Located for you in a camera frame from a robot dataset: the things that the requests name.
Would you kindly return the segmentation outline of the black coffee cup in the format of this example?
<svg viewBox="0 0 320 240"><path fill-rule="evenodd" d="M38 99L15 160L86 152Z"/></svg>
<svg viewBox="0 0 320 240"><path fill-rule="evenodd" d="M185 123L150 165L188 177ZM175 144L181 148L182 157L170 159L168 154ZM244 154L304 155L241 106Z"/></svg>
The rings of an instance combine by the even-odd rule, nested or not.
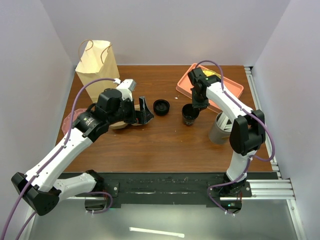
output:
<svg viewBox="0 0 320 240"><path fill-rule="evenodd" d="M194 108L191 103L185 104L182 107L182 122L186 126L192 126L200 114L200 110L198 108Z"/></svg>

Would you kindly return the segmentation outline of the black cup lid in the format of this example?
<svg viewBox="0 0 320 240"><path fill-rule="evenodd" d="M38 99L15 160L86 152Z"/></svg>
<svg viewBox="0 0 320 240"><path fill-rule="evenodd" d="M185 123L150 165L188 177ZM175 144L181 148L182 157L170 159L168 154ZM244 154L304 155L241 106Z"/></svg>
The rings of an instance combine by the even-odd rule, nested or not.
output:
<svg viewBox="0 0 320 240"><path fill-rule="evenodd" d="M170 103L165 99L157 99L153 103L153 111L157 116L165 116L170 110Z"/></svg>

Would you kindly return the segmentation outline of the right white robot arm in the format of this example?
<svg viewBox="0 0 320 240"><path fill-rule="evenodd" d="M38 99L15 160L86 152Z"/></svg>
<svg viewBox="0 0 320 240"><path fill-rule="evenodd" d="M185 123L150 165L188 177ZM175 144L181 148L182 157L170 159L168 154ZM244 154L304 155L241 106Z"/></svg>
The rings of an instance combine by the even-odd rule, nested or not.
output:
<svg viewBox="0 0 320 240"><path fill-rule="evenodd" d="M261 126L265 115L261 110L252 110L238 100L217 75L206 76L197 67L187 76L192 84L192 107L202 111L210 105L209 101L213 101L232 124L229 136L233 150L231 162L224 174L224 183L216 187L220 195L233 197L245 185L252 157L266 140L266 131Z"/></svg>

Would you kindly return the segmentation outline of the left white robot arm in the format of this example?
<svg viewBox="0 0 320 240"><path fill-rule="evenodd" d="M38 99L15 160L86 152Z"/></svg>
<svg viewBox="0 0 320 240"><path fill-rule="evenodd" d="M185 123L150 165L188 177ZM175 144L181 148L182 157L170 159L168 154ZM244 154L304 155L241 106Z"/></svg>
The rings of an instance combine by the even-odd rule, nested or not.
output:
<svg viewBox="0 0 320 240"><path fill-rule="evenodd" d="M105 180L94 170L67 179L59 177L111 125L118 122L146 125L154 118L143 96L139 97L139 107L139 110L135 108L129 89L105 89L96 103L77 116L64 138L38 165L11 178L17 192L39 216L48 214L69 197L104 194Z"/></svg>

